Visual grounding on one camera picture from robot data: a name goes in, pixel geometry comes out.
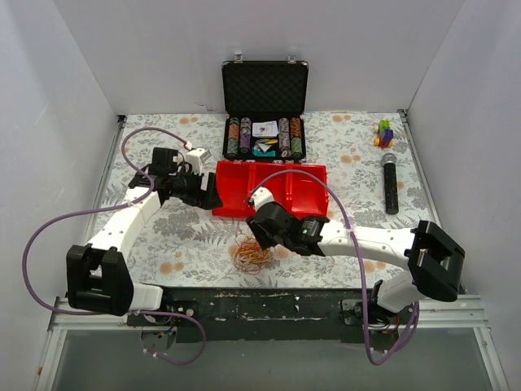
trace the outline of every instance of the microphone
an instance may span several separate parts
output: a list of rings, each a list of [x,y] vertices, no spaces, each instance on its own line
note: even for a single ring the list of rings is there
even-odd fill
[[[383,192],[385,193],[385,213],[398,213],[398,186],[396,185],[397,158],[392,153],[386,153],[382,158]]]

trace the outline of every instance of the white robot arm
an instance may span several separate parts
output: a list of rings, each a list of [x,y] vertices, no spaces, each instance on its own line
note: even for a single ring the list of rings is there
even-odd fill
[[[150,189],[149,181],[136,174],[122,204],[107,224],[84,246],[74,245],[67,254],[68,300],[73,308],[123,315],[131,310],[157,310],[163,289],[134,283],[126,259],[141,229],[171,196],[202,209],[222,206],[214,173],[203,174],[209,152],[196,148],[182,160],[177,151],[154,148],[152,162],[143,171],[154,178],[154,191],[144,200],[134,200]],[[91,271],[101,267],[101,275]]]
[[[247,224],[262,248],[281,244],[300,255],[356,256],[351,232],[341,222],[291,216],[264,187],[252,195],[250,204],[256,214]],[[353,231],[364,258],[404,269],[375,284],[370,311],[397,314],[424,297],[457,299],[465,252],[435,223],[421,221],[413,230],[357,226]]]

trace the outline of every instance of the red tray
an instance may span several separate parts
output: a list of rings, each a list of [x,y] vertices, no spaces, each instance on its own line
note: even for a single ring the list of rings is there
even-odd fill
[[[284,169],[301,169],[327,183],[325,165],[291,165],[245,161],[217,162],[217,192],[223,207],[212,211],[214,216],[251,217],[255,209],[247,204],[247,196],[269,175]],[[303,174],[283,174],[265,183],[274,199],[298,218],[326,216],[329,195],[319,183]]]

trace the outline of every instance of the white wall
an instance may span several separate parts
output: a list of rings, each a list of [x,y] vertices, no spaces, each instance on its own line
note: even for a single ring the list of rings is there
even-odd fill
[[[521,389],[521,3],[466,0],[410,108],[445,230],[466,250],[511,389]]]
[[[25,290],[21,254],[59,213],[91,207],[116,117],[51,0],[0,0],[0,389],[31,389],[50,313]],[[85,219],[44,232],[30,255],[38,292],[65,287]]]
[[[223,112],[221,63],[310,64],[307,110],[407,108],[462,0],[55,0],[117,113]]]

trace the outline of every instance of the floral tablecloth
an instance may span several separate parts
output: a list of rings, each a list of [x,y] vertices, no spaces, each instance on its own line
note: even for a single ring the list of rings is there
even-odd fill
[[[384,212],[383,173],[380,160],[388,150],[374,147],[373,125],[388,119],[395,133],[391,148],[398,158],[400,212]],[[325,165],[328,183],[347,207],[355,224],[380,228],[416,226],[418,220],[432,219],[427,195],[414,163],[413,153],[397,113],[307,112],[304,114],[307,162]],[[215,170],[222,158],[225,116],[132,115],[127,118],[123,137],[145,125],[159,126],[190,140],[195,147],[211,151],[205,169]],[[142,132],[129,141],[127,153],[139,166],[151,159],[152,148],[174,147],[180,143],[158,132]],[[103,206],[119,204],[133,170],[116,154]],[[338,206],[330,199],[329,218],[340,219]],[[97,229],[110,214],[99,215]],[[134,281],[178,287],[232,288],[359,288],[360,271],[352,257],[301,257],[277,247],[275,261],[258,275],[237,270],[232,257],[238,232],[249,233],[236,219],[221,219],[211,212],[192,208],[171,199],[149,221],[129,255],[127,263]],[[382,262],[366,261],[368,286],[400,271]]]

